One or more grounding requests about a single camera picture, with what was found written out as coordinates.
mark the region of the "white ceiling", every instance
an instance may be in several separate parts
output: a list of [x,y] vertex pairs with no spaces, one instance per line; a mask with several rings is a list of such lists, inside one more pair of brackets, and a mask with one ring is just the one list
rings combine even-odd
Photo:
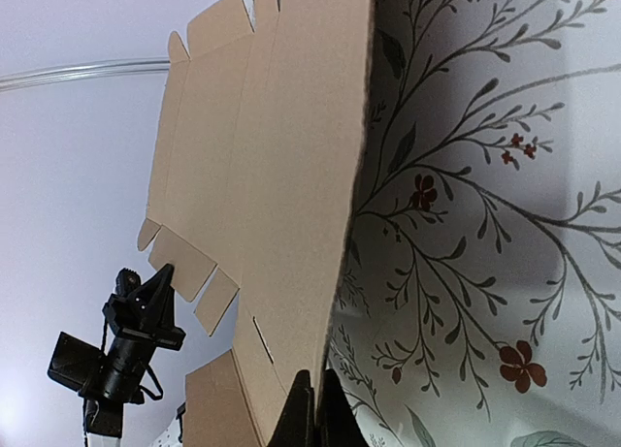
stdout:
[[[0,0],[0,75],[166,55],[168,34],[215,0]],[[135,239],[165,75],[75,81],[0,94],[0,447],[82,445],[82,402],[46,375],[62,330],[98,345],[119,269],[152,275]],[[166,396],[129,407],[124,446],[163,431],[183,376],[230,346],[234,317],[188,333],[152,365]]]

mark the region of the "cardboard flap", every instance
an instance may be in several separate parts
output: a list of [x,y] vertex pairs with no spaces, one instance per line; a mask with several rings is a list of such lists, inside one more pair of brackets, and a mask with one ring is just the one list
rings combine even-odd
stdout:
[[190,64],[187,60],[180,62],[182,57],[187,59],[187,53],[183,55],[185,48],[177,33],[173,33],[170,36],[169,52],[171,54],[171,68],[166,79],[166,91],[162,100],[162,111],[159,117],[157,141],[153,155],[153,168],[148,185],[147,218],[158,224],[164,224],[165,222],[164,213],[166,210],[166,189],[170,172],[170,160],[177,132],[181,98],[183,97],[183,89]]
[[157,270],[167,263],[175,267],[173,288],[187,302],[196,298],[215,268],[211,258],[165,226],[155,238],[148,261]]
[[143,221],[143,226],[138,234],[138,251],[145,251],[161,227],[161,224],[153,222],[148,218]]
[[189,61],[190,59],[187,49],[185,49],[183,41],[177,32],[171,33],[171,36],[168,39],[168,56],[171,59],[171,64]]
[[278,0],[254,0],[254,11],[256,13],[257,25],[260,26],[270,18],[278,15]]
[[253,36],[189,62],[162,224],[241,284],[239,225],[225,214],[245,72]]
[[183,447],[259,447],[231,352],[187,375]]
[[248,169],[241,294],[284,387],[303,368],[320,380],[365,136],[372,5],[282,0]]
[[243,0],[220,0],[187,25],[192,59],[252,33]]
[[240,288],[222,270],[216,270],[207,290],[194,311],[199,322],[209,335],[226,313]]
[[[289,330],[283,328],[282,331],[286,333]],[[246,399],[252,419],[259,431],[262,445],[266,445],[284,407],[287,390],[280,383],[268,358],[253,316],[245,306],[244,294],[240,296],[233,352],[248,396]]]

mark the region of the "cardboard edge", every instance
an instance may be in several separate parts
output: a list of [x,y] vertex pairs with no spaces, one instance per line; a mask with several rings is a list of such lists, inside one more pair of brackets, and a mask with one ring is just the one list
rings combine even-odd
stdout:
[[261,24],[278,15],[278,0],[254,0],[254,11],[260,28]]
[[[189,389],[193,388],[203,396],[201,399],[193,397],[196,396],[195,392],[190,393]],[[238,441],[243,439],[245,441],[244,446],[259,447],[261,445],[245,396],[244,383],[240,377],[240,370],[232,350],[224,352],[206,365],[188,373],[185,376],[185,395],[186,400],[189,401],[185,415],[187,421],[198,422],[201,416],[205,417],[200,404],[197,406],[197,402],[201,402],[203,405],[209,405],[207,415],[215,416],[215,419],[212,417],[204,418],[208,428],[216,424],[220,427],[219,433],[226,432],[223,436],[219,436],[217,432],[215,438],[212,439],[213,445],[228,445],[227,442],[232,440],[231,435],[237,437],[236,440]],[[224,412],[217,406],[218,402],[223,401]],[[231,433],[229,426],[219,424],[226,421],[234,422],[237,431]],[[200,434],[205,434],[204,427],[197,428],[194,426],[192,430],[188,429],[188,438],[183,440],[184,445],[186,440],[188,446],[190,444],[193,446],[204,445],[204,438]]]
[[219,0],[187,24],[190,57],[221,48],[252,32],[244,0]]
[[[354,174],[354,180],[353,180],[353,185],[352,185],[352,190],[351,190],[351,194],[349,197],[349,205],[350,205],[350,210],[349,210],[349,216],[347,218],[347,224],[345,227],[345,231],[344,231],[344,237],[343,237],[343,252],[342,252],[342,256],[341,256],[341,264],[339,266],[339,275],[337,278],[337,282],[335,284],[335,295],[333,298],[333,302],[332,302],[332,306],[334,309],[334,305],[335,305],[335,299],[336,299],[336,294],[339,288],[339,285],[342,283],[343,281],[343,277],[344,277],[344,269],[345,269],[345,255],[347,254],[347,241],[350,237],[351,234],[351,229],[352,229],[352,217],[351,217],[351,213],[355,210],[355,206],[354,206],[354,194],[357,192],[360,183],[361,183],[361,174],[362,174],[362,165],[363,165],[363,159],[364,159],[364,154],[365,151],[367,149],[367,144],[369,142],[369,126],[367,125],[367,121],[369,119],[369,107],[370,107],[370,99],[369,99],[369,94],[370,94],[370,89],[371,89],[371,72],[373,69],[373,49],[374,49],[374,42],[375,42],[375,35],[374,35],[374,31],[375,31],[375,27],[376,27],[376,4],[374,2],[374,0],[369,0],[369,20],[368,20],[368,24],[367,24],[367,28],[368,28],[368,42],[367,42],[367,64],[366,64],[366,68],[365,68],[365,77],[364,77],[364,88],[365,88],[365,101],[363,103],[363,122],[362,122],[362,129],[363,129],[363,138],[362,138],[362,142],[360,143],[360,147],[358,149],[358,160],[357,160],[357,164],[356,164],[356,168],[355,168],[355,174]],[[323,340],[319,340],[315,345],[315,351],[317,352],[316,355],[320,356],[320,359],[316,362],[317,367],[315,367],[314,369],[314,379],[313,381],[316,381],[316,387],[314,387],[315,390],[315,406],[320,406],[321,400],[319,399],[319,396],[321,395],[322,391],[323,391],[323,371],[326,368],[327,362],[328,362],[328,356],[330,353],[330,335],[331,335],[331,331],[332,331],[332,323],[333,323],[333,311],[330,312],[329,316],[328,316],[328,321],[326,323],[326,333],[325,336],[323,337]]]
[[177,32],[171,32],[168,38],[168,57],[171,60],[171,64],[190,60],[190,55],[187,53],[183,40]]
[[145,251],[150,243],[155,239],[161,224],[151,221],[148,217],[143,221],[143,225],[138,233],[138,251]]
[[194,310],[194,314],[209,336],[212,336],[217,329],[239,290],[240,287],[223,270],[215,270],[207,290]]
[[245,409],[248,411],[250,415],[250,422],[252,423],[252,428],[254,429],[254,434],[256,438],[259,440],[261,445],[266,445],[266,440],[261,436],[261,430],[259,430],[259,426],[257,425],[256,418],[254,417],[254,412],[252,411],[250,400],[248,400],[247,388],[244,382],[244,375],[240,371],[240,362],[237,359],[237,353],[235,352],[235,348],[231,348],[231,355],[233,356],[233,364],[235,365],[235,372],[237,373],[238,380],[240,381],[240,386],[242,386],[242,395],[244,396]]
[[175,267],[173,288],[192,302],[212,275],[215,261],[166,226],[161,226],[148,257],[157,270],[166,264]]
[[157,126],[157,140],[147,199],[147,218],[159,224],[164,224],[166,220],[166,192],[170,175],[170,159],[173,154],[183,90],[190,65],[187,51],[179,34],[175,32],[169,37],[169,52],[171,68],[166,78],[166,88]]

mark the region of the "wallpaper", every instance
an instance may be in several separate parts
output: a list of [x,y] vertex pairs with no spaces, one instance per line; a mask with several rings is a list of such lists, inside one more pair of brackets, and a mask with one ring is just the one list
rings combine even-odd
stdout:
[[620,23],[376,0],[329,354],[370,445],[621,445]]

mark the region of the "brown cardboard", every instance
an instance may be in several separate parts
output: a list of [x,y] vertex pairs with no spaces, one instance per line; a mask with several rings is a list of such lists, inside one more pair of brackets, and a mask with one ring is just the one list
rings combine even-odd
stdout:
[[[189,23],[189,55],[170,38],[138,244],[153,242],[156,268],[176,266],[189,301],[217,265],[196,308],[210,334],[240,291],[234,359],[188,376],[188,420],[243,397],[264,445],[296,372],[320,384],[365,137],[373,0],[254,1],[254,30],[243,0],[221,0]],[[242,445],[209,426],[189,429],[188,445]]]
[[186,386],[184,447],[259,447],[231,352],[188,374]]

